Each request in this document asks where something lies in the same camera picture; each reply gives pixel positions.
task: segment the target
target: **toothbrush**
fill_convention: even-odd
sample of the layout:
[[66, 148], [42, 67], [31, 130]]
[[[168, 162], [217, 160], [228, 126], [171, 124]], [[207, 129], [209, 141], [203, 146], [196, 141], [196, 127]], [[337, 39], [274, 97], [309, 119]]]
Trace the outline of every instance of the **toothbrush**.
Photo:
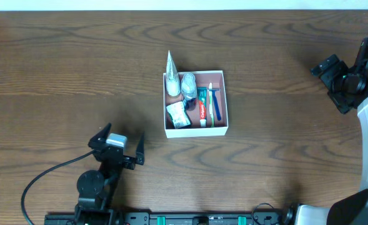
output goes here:
[[212, 84], [209, 84], [209, 99], [210, 99], [210, 104], [209, 104], [209, 113], [210, 113], [210, 118], [211, 118], [211, 127], [214, 127], [214, 115], [213, 115], [213, 98], [212, 98]]

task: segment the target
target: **white background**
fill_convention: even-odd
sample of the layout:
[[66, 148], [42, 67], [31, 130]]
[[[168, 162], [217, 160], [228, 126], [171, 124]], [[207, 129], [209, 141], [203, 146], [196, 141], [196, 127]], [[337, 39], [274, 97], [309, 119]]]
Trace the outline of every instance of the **white background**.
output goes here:
[[0, 11], [368, 9], [368, 0], [0, 0]]

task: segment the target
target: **cable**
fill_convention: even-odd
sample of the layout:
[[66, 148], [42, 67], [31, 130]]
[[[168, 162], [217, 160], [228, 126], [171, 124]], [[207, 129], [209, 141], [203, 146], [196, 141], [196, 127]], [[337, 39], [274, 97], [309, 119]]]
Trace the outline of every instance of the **cable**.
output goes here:
[[35, 181], [37, 181], [39, 178], [43, 177], [45, 174], [59, 168], [59, 167], [62, 167], [62, 166], [65, 166], [65, 165], [68, 165], [70, 163], [73, 163], [73, 162], [76, 162], [80, 159], [84, 159], [85, 157], [87, 156], [90, 156], [92, 155], [93, 153], [95, 152], [95, 150], [92, 150], [90, 151], [89, 153], [85, 154], [85, 155], [82, 155], [82, 156], [79, 156], [75, 159], [72, 159], [70, 161], [67, 161], [65, 163], [61, 163], [57, 166], [54, 166], [50, 169], [47, 169], [45, 170], [44, 172], [42, 172], [40, 175], [36, 176], [28, 185], [27, 187], [25, 188], [24, 192], [22, 192], [22, 195], [21, 195], [21, 211], [22, 211], [22, 215], [24, 216], [24, 218], [26, 219], [26, 221], [28, 222], [29, 225], [34, 225], [34, 223], [30, 220], [30, 218], [28, 217], [28, 214], [27, 214], [27, 211], [26, 211], [26, 207], [24, 206], [24, 200], [26, 198], [26, 194], [28, 192], [28, 189], [35, 183]]
[[274, 209], [274, 207], [272, 207], [269, 203], [266, 203], [266, 202], [258, 204], [258, 205], [253, 209], [253, 211], [252, 211], [252, 221], [253, 221], [252, 225], [254, 225], [254, 223], [255, 223], [255, 222], [256, 222], [256, 224], [257, 224], [257, 225], [261, 225], [259, 222], [257, 222], [257, 220], [256, 220], [256, 219], [254, 219], [254, 216], [253, 216], [254, 211], [256, 211], [256, 209], [257, 209], [258, 207], [260, 207], [260, 206], [270, 206], [272, 209]]

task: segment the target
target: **white box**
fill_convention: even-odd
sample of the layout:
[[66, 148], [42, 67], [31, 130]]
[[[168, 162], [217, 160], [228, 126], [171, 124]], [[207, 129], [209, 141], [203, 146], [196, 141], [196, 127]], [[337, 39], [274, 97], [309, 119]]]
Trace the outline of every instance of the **white box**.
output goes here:
[[[189, 72], [179, 72], [178, 75], [182, 79], [183, 75]], [[193, 111], [188, 111], [187, 115], [192, 122], [193, 128], [174, 129], [174, 126], [166, 111], [166, 106], [178, 101], [182, 101], [182, 95], [178, 97], [170, 97], [166, 93], [166, 74], [163, 74], [163, 99], [164, 99], [164, 130], [167, 138], [188, 138], [188, 137], [203, 137], [203, 136], [223, 136], [228, 130], [228, 110], [227, 110], [227, 98], [226, 87], [224, 84], [224, 75], [222, 71], [196, 71], [190, 72], [196, 77], [197, 87], [207, 87], [209, 89], [209, 83], [212, 83], [212, 87], [220, 88], [220, 91], [216, 91], [217, 102], [219, 103], [219, 111], [221, 114], [221, 120], [217, 120], [216, 109], [213, 103], [214, 125], [211, 127], [211, 119], [209, 114], [209, 93], [206, 97], [206, 128], [200, 128], [199, 118], [199, 101], [196, 101], [196, 107]]]

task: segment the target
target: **green clip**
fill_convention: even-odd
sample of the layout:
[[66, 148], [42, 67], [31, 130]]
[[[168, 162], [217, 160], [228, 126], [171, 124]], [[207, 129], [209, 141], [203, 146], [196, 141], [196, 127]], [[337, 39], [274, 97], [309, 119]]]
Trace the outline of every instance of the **green clip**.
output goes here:
[[238, 225], [246, 225], [246, 217], [238, 216]]
[[157, 217], [157, 225], [166, 225], [166, 217], [158, 216]]

